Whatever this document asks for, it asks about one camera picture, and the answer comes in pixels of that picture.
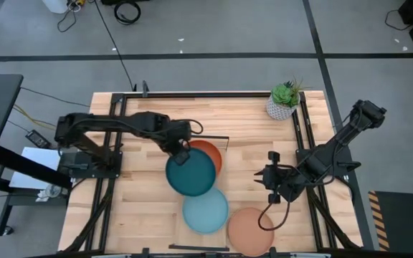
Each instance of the potted plant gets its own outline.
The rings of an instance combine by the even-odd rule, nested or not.
[[[302,90],[296,79],[279,84],[272,89],[267,101],[267,113],[276,120],[289,118],[300,102],[299,92]]]

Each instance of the teal plate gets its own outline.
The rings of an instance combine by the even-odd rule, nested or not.
[[[166,178],[170,186],[185,196],[200,196],[212,188],[216,179],[213,161],[203,151],[192,148],[191,156],[183,165],[172,157],[166,163]]]
[[[184,221],[190,229],[199,234],[211,234],[220,230],[228,216],[227,199],[215,187],[204,195],[184,198]]]

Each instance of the wooden tabletop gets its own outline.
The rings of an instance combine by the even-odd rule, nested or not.
[[[111,95],[111,92],[95,93],[90,112],[107,115]],[[324,94],[322,91],[306,91],[305,96],[316,144],[325,143],[333,136],[333,129]],[[267,195],[270,192],[253,181],[256,179],[253,174],[270,163],[267,159],[268,151],[279,152],[281,163],[296,164],[297,141],[293,120],[271,119],[265,111],[266,102],[265,97],[137,98],[128,101],[126,114],[149,110],[167,114],[172,119],[191,118],[203,124],[204,135],[229,136],[227,149],[224,140],[214,140],[213,144],[222,152],[223,168],[217,179],[217,187],[229,201],[230,217],[244,207],[262,210],[267,206]],[[300,108],[298,114],[303,125]],[[302,129],[304,146],[308,148],[304,126]],[[87,135],[96,143],[103,144],[104,133]],[[170,244],[227,246],[230,252],[237,252],[227,239],[225,227],[206,236],[187,228],[180,212],[182,196],[166,180],[165,163],[168,156],[155,143],[124,133],[123,144],[122,172],[115,184],[106,253],[141,253],[144,247],[149,247],[151,253],[186,252],[169,249]],[[95,182],[96,179],[87,179],[72,192],[59,249],[69,246],[87,222]],[[350,239],[361,246],[348,188],[334,181],[326,186],[326,193],[331,215]],[[273,205],[267,214],[276,225],[283,219],[285,210],[286,202],[282,199],[282,203]],[[320,225],[323,242],[327,247],[324,223]],[[98,246],[100,229],[101,221],[95,227],[95,248]],[[305,192],[291,204],[286,224],[275,231],[273,246],[278,252],[316,250]]]

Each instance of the striped tape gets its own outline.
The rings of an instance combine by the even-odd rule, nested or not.
[[[370,191],[369,203],[371,204],[372,216],[374,218],[374,224],[376,226],[377,238],[379,239],[380,251],[388,251],[390,246],[385,232],[384,217],[381,215],[379,198],[375,191]]]

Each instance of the floor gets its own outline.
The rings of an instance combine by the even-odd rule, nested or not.
[[[269,90],[297,77],[308,89],[325,90],[333,123],[360,98],[385,107],[385,123],[350,144],[363,164],[356,175],[373,230],[367,191],[413,193],[413,43],[407,31],[384,24],[403,1],[150,0],[128,27],[112,8],[98,6],[133,84],[145,80],[152,91]],[[42,1],[0,0],[0,73],[22,74],[23,87],[84,104],[93,92],[129,91],[95,5],[86,3],[76,16],[76,25],[60,33],[62,14]],[[404,26],[397,13],[389,22]],[[27,91],[16,103],[51,123],[87,111]],[[52,131],[19,113],[9,119],[53,140]],[[0,145],[20,153],[31,146],[24,134],[7,124]],[[61,207],[17,207],[9,219],[16,232],[0,237],[0,257],[54,253],[64,215]],[[372,243],[378,247],[375,236]]]

